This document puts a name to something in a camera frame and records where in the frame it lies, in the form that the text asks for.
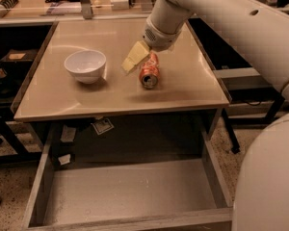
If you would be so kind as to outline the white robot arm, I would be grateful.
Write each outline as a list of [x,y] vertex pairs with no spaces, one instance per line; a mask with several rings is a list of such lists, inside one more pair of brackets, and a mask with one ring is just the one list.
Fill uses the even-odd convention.
[[[176,41],[183,23],[200,17],[289,102],[289,15],[256,0],[156,0],[122,67]],[[231,231],[289,231],[289,114],[253,141],[241,165]]]

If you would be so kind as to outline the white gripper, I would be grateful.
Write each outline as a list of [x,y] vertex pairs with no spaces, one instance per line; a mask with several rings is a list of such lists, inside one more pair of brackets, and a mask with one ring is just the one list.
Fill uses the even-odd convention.
[[164,51],[174,45],[181,30],[169,34],[162,32],[152,22],[151,16],[145,21],[143,39],[137,41],[129,51],[121,67],[126,74],[129,74],[135,67],[147,59],[150,48],[154,51]]

